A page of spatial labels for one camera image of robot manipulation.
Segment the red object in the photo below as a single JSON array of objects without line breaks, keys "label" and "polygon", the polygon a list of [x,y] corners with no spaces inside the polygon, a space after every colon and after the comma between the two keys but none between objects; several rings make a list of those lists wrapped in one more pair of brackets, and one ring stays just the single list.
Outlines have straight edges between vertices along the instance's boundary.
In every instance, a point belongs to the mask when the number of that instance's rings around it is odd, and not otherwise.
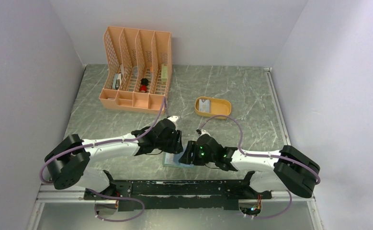
[{"label": "red object", "polygon": [[141,85],[140,92],[147,92],[147,86],[146,85]]}]

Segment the black metal base plate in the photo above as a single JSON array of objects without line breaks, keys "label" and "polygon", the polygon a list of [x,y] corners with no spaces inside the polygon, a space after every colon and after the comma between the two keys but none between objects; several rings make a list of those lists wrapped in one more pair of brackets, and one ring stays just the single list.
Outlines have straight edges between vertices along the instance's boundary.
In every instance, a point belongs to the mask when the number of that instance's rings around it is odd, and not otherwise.
[{"label": "black metal base plate", "polygon": [[[256,193],[243,180],[193,180],[193,181],[114,181],[123,197],[143,201],[145,209],[212,208],[238,210],[238,200],[271,199],[270,192]],[[101,200],[88,190],[85,200]],[[119,211],[141,209],[134,201],[120,201]]]}]

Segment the orange oval tray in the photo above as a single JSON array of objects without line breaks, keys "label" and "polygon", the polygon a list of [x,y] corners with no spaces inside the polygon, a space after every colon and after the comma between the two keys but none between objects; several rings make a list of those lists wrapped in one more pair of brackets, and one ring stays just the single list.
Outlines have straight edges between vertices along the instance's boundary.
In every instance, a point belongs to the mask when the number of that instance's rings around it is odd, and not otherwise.
[{"label": "orange oval tray", "polygon": [[[199,100],[207,99],[210,101],[210,113],[199,111]],[[228,100],[218,99],[213,97],[198,97],[195,102],[195,112],[201,116],[214,116],[214,115],[230,115],[231,113],[231,103]],[[216,117],[218,119],[226,119],[226,117]]]}]

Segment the gray marble surface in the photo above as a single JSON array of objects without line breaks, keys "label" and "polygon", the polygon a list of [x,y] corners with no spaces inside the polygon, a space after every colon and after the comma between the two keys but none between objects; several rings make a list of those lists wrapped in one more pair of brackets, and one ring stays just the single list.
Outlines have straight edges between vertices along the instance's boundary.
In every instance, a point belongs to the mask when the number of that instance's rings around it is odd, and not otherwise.
[{"label": "gray marble surface", "polygon": [[[99,101],[99,94],[107,74],[107,65],[86,67],[66,136],[77,133],[85,139],[116,137],[154,121],[156,115],[105,109]],[[196,128],[207,119],[194,111],[194,103],[199,96],[231,102],[231,116],[243,127],[243,149],[266,151],[283,146],[283,136],[262,68],[174,65],[168,107],[171,115],[182,117],[179,128],[183,143],[196,140]],[[223,146],[237,146],[239,131],[232,121],[212,119],[204,128]],[[118,157],[97,162],[91,167],[108,170],[115,179],[131,180],[241,179],[246,174],[204,166],[167,167],[163,166],[163,154]]]}]

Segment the white side panel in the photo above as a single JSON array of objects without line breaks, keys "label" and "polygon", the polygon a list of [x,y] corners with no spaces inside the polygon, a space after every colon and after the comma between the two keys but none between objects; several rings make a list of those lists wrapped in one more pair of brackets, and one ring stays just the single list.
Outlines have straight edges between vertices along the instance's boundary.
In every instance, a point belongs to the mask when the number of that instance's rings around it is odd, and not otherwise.
[{"label": "white side panel", "polygon": [[306,2],[51,0],[84,63],[106,63],[102,35],[115,25],[172,32],[174,64],[265,67],[275,62]]},{"label": "white side panel", "polygon": [[0,1],[0,230],[25,229],[83,66],[47,0]]},{"label": "white side panel", "polygon": [[373,0],[309,0],[272,77],[326,230],[372,230]]}]

